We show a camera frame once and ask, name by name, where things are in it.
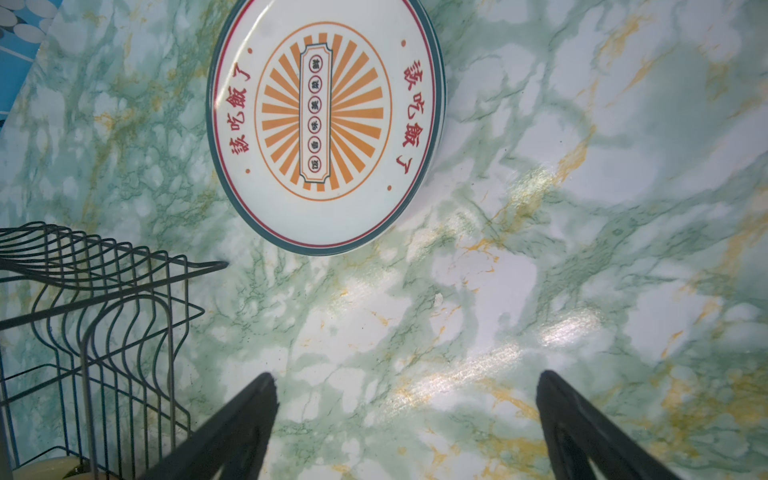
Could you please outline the white plate orange sunburst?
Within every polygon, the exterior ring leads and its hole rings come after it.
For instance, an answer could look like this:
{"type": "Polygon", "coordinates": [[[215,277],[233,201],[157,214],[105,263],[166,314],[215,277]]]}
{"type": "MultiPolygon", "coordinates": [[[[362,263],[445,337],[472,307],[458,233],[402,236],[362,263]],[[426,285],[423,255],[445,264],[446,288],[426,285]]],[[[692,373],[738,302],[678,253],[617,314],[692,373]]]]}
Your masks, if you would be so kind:
{"type": "Polygon", "coordinates": [[[293,253],[359,248],[416,196],[442,136],[444,59],[419,1],[239,1],[207,131],[242,219],[293,253]]]}

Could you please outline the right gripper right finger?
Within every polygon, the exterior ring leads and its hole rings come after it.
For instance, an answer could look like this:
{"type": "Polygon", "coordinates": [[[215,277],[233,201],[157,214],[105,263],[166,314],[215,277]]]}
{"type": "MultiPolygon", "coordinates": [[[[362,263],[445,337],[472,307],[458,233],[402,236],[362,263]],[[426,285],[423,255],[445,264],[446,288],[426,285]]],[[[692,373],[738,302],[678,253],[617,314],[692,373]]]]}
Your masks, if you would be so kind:
{"type": "Polygon", "coordinates": [[[544,439],[557,479],[675,479],[584,396],[551,370],[541,373],[536,391],[544,439]]]}

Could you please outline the black wire dish rack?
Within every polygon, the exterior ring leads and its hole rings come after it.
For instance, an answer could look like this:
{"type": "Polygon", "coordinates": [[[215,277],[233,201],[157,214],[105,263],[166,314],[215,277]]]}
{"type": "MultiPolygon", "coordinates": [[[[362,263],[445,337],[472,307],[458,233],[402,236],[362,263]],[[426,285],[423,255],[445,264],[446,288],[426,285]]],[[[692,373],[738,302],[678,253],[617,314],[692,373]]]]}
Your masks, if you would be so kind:
{"type": "Polygon", "coordinates": [[[30,222],[1,231],[1,475],[136,479],[192,433],[176,364],[222,261],[30,222]]]}

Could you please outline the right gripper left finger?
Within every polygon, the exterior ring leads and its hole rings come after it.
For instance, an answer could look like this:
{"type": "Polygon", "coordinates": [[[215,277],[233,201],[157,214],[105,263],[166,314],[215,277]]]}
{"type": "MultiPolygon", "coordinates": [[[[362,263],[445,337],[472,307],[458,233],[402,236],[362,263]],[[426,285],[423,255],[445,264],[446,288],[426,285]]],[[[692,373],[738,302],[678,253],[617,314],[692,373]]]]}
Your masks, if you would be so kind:
{"type": "Polygon", "coordinates": [[[258,478],[278,407],[274,377],[264,372],[143,477],[258,478]]]}

